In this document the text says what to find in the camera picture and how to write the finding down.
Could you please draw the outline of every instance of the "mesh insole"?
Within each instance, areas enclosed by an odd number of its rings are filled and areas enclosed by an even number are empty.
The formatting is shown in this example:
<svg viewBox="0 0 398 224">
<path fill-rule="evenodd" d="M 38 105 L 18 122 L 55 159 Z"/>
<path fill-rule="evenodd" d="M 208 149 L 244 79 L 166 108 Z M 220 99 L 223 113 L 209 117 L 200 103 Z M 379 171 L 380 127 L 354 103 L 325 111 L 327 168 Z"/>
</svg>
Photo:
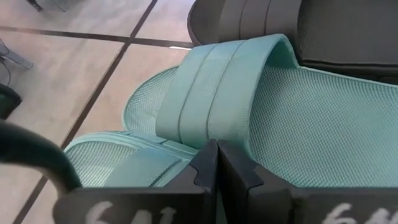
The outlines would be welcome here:
<svg viewBox="0 0 398 224">
<path fill-rule="evenodd" d="M 84 187 L 102 187 L 114 168 L 137 148 L 111 142 L 84 142 L 68 150 L 67 156 Z"/>
<path fill-rule="evenodd" d="M 398 88 L 266 67 L 254 97 L 254 159 L 299 187 L 398 186 Z"/>
<path fill-rule="evenodd" d="M 123 126 L 138 133 L 155 134 L 155 121 L 177 67 L 161 72 L 142 84 L 124 108 Z"/>
<path fill-rule="evenodd" d="M 304 60 L 398 66 L 398 1 L 303 0 L 298 42 Z"/>
</svg>

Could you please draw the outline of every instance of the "slipper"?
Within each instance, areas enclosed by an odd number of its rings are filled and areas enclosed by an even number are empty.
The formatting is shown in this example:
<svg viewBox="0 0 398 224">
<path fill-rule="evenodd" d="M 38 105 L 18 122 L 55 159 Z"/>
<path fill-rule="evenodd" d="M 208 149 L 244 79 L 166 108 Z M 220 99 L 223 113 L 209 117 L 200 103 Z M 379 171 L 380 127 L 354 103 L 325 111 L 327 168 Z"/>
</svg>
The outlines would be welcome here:
<svg viewBox="0 0 398 224">
<path fill-rule="evenodd" d="M 196 0 L 195 45 L 285 34 L 306 67 L 398 84 L 398 3 L 327 0 Z"/>
<path fill-rule="evenodd" d="M 134 95 L 158 93 L 153 80 Z M 398 185 L 398 87 L 300 67 L 284 35 L 194 48 L 162 94 L 161 138 L 230 141 L 297 187 Z"/>
</svg>

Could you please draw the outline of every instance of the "textured footbed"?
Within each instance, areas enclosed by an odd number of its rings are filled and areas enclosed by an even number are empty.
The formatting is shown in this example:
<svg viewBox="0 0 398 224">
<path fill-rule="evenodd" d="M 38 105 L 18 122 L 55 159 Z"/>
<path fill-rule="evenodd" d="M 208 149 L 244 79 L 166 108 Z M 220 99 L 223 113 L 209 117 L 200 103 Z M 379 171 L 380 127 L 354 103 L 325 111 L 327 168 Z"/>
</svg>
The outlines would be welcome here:
<svg viewBox="0 0 398 224">
<path fill-rule="evenodd" d="M 161 187 L 196 152 L 166 139 L 128 131 L 87 134 L 65 149 L 84 187 Z"/>
<path fill-rule="evenodd" d="M 172 67 L 160 72 L 137 88 L 124 107 L 122 115 L 124 129 L 156 135 L 157 112 L 177 69 L 178 67 Z"/>
<path fill-rule="evenodd" d="M 397 187 L 397 111 L 396 86 L 266 67 L 248 148 L 299 187 Z"/>
</svg>

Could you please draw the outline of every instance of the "slide sandal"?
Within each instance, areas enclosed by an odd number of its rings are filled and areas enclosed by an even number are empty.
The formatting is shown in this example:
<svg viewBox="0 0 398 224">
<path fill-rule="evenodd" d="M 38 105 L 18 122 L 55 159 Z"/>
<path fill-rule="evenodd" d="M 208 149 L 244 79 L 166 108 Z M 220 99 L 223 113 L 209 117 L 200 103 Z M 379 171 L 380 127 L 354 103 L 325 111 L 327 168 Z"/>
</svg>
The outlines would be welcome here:
<svg viewBox="0 0 398 224">
<path fill-rule="evenodd" d="M 397 10 L 386 0 L 196 0 L 188 31 L 196 45 L 285 34 L 303 66 L 398 84 Z"/>
<path fill-rule="evenodd" d="M 212 44 L 137 89 L 126 132 L 82 136 L 65 153 L 92 187 L 163 186 L 209 139 L 297 187 L 391 187 L 397 99 L 398 86 L 300 67 L 282 34 Z"/>
<path fill-rule="evenodd" d="M 230 141 L 297 187 L 395 187 L 397 99 L 398 86 L 300 67 L 276 34 L 194 48 L 154 126 L 194 148 Z"/>
</svg>

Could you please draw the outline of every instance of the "beige floor tile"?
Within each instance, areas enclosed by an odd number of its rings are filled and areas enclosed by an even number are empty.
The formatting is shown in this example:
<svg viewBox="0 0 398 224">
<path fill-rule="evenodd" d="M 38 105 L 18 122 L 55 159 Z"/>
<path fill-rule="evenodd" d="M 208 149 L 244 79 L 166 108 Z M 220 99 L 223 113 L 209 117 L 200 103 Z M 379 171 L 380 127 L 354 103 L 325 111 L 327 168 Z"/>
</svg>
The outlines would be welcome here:
<svg viewBox="0 0 398 224">
<path fill-rule="evenodd" d="M 0 37 L 35 63 L 31 70 L 7 63 L 10 87 L 23 98 L 8 121 L 61 144 L 122 43 L 12 32 Z M 12 223 L 39 178 L 32 170 L 1 167 L 2 224 Z"/>
<path fill-rule="evenodd" d="M 1 223 L 13 223 L 41 176 L 28 168 L 0 165 Z"/>
<path fill-rule="evenodd" d="M 187 18 L 194 1 L 158 0 L 137 37 L 191 42 Z"/>
<path fill-rule="evenodd" d="M 33 29 L 129 36 L 150 0 L 65 0 L 62 12 L 52 0 L 37 0 L 37 12 L 25 0 L 0 1 L 0 25 Z"/>
<path fill-rule="evenodd" d="M 122 130 L 121 113 L 133 91 L 157 72 L 178 65 L 187 53 L 187 50 L 131 45 L 76 136 Z M 53 185 L 47 184 L 23 224 L 53 223 L 52 207 L 56 198 Z"/>
</svg>

